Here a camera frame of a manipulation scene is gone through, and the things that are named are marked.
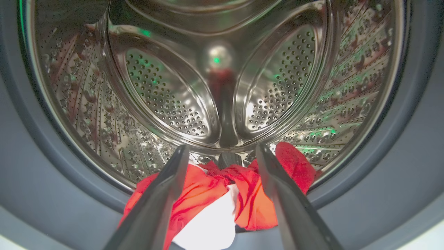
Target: washing machine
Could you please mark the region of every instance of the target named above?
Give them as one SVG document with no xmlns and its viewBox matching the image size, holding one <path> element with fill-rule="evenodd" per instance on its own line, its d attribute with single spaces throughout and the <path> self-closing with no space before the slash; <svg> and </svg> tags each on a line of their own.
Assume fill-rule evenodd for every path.
<svg viewBox="0 0 444 250">
<path fill-rule="evenodd" d="M 102 249 L 179 145 L 248 166 L 280 141 L 344 249 L 444 219 L 440 0 L 0 3 L 0 234 Z M 278 228 L 229 249 L 283 249 Z"/>
</svg>

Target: white fabric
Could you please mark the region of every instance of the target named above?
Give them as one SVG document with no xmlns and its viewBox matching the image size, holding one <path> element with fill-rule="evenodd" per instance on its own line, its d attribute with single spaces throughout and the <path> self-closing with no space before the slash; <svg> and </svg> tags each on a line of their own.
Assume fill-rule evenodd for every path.
<svg viewBox="0 0 444 250">
<path fill-rule="evenodd" d="M 173 242 L 185 250 L 221 250 L 228 248 L 236 234 L 234 217 L 239 189 L 227 186 L 228 192 L 198 213 L 174 237 Z"/>
</svg>

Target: red garment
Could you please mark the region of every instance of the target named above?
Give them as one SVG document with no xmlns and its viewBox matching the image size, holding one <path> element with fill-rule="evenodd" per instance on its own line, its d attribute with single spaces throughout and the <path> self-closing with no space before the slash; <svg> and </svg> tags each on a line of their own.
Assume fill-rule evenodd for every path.
<svg viewBox="0 0 444 250">
<path fill-rule="evenodd" d="M 288 175 L 306 194 L 314 181 L 315 170 L 304 155 L 291 144 L 280 142 L 276 146 L 276 157 Z M 224 195 L 227 192 L 226 186 L 234 182 L 239 189 L 236 224 L 251 231 L 269 229 L 278 225 L 274 205 L 262 188 L 257 160 L 254 160 L 247 168 L 232 165 L 219 170 L 213 162 L 201 167 L 207 169 L 208 173 L 205 174 L 194 165 L 188 165 L 183 192 L 174 203 L 171 211 L 170 224 L 165 238 L 165 250 L 169 248 L 174 236 L 194 216 Z M 120 223 L 156 177 L 157 174 L 151 175 L 137 185 L 125 207 Z"/>
</svg>

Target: stainless steel drum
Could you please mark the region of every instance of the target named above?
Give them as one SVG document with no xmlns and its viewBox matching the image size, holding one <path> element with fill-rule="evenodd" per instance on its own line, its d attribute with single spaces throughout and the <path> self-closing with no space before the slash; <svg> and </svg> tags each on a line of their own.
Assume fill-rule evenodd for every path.
<svg viewBox="0 0 444 250">
<path fill-rule="evenodd" d="M 393 94 L 400 0 L 28 0 L 23 53 L 67 143 L 126 189 L 180 144 L 195 164 L 296 146 L 326 180 Z"/>
</svg>

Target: orange cloth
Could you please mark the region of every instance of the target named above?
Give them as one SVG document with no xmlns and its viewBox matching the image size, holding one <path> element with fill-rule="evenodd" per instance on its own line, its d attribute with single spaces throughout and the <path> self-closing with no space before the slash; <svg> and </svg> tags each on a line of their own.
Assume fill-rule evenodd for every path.
<svg viewBox="0 0 444 250">
<path fill-rule="evenodd" d="M 291 144 L 280 142 L 276 146 L 276 157 L 288 175 L 306 194 L 314 181 L 315 170 L 304 155 Z M 278 225 L 274 205 L 265 195 L 262 187 L 257 160 L 254 160 L 247 168 L 232 165 L 219 170 L 213 162 L 201 167 L 207 169 L 208 173 L 205 174 L 194 165 L 188 165 L 183 192 L 174 203 L 171 212 L 165 238 L 165 250 L 169 248 L 174 236 L 194 216 L 227 192 L 226 186 L 231 183 L 236 183 L 239 189 L 236 224 L 251 231 L 269 229 Z M 156 177 L 157 174 L 151 175 L 137 185 L 125 207 L 120 223 Z"/>
</svg>

